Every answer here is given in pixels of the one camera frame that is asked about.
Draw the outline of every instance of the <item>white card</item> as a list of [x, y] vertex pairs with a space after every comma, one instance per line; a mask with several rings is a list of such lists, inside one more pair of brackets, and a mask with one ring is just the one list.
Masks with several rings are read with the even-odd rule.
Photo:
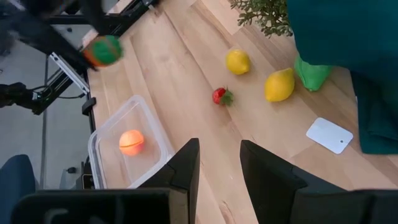
[[307, 137], [340, 154], [352, 140], [353, 134], [326, 119], [317, 118], [307, 131]]

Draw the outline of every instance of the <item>green plant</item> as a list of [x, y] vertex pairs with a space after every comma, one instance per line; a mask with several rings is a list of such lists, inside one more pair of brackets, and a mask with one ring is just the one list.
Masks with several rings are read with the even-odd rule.
[[244, 11], [239, 15], [239, 26], [255, 21], [268, 37], [272, 34], [293, 35], [286, 0], [231, 0], [231, 8], [235, 7]]

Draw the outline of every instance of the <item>green object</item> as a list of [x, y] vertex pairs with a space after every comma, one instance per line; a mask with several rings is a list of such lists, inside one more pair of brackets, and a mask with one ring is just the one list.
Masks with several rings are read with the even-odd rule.
[[94, 58], [103, 65], [109, 65], [116, 62], [123, 54], [120, 41], [112, 35], [98, 37], [94, 40], [92, 51]]
[[398, 154], [398, 1], [287, 0], [287, 7], [302, 59], [351, 71], [362, 151]]
[[310, 91], [317, 91], [328, 78], [332, 66], [328, 65], [310, 65], [304, 62], [298, 55], [294, 62], [294, 70], [300, 77], [305, 88]]
[[293, 35], [287, 18], [286, 0], [231, 0], [231, 8], [243, 11], [238, 25], [257, 23], [266, 36]]

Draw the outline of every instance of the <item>green and orange ball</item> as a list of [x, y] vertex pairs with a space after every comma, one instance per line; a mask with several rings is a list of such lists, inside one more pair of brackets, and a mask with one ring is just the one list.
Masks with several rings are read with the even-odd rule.
[[115, 36], [105, 35], [91, 41], [83, 54], [94, 66], [106, 67], [123, 56], [123, 48]]

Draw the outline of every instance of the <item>gray floor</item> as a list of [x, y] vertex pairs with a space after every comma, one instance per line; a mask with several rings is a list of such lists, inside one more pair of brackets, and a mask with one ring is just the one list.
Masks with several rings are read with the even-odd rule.
[[[115, 2], [106, 1], [106, 11]], [[80, 45], [81, 38], [90, 28], [68, 27], [73, 29], [71, 34], [66, 31], [66, 26], [57, 26], [57, 29], [76, 46]], [[51, 74], [56, 66], [50, 63], [49, 67]], [[9, 56], [0, 58], [0, 69], [3, 70], [0, 83], [22, 82], [28, 88], [41, 86], [44, 84], [45, 55], [17, 42]], [[80, 93], [81, 91], [72, 85], [63, 96], [76, 96]], [[88, 155], [87, 142], [91, 133], [88, 118], [81, 114], [84, 102], [85, 98], [57, 99], [47, 108], [46, 122], [43, 114], [37, 116], [19, 106], [0, 108], [0, 167], [14, 155], [27, 154], [40, 187], [59, 189], [63, 171], [72, 166], [80, 167], [80, 162]], [[73, 187], [78, 176], [79, 174], [65, 175], [66, 182], [63, 182], [62, 188]]]

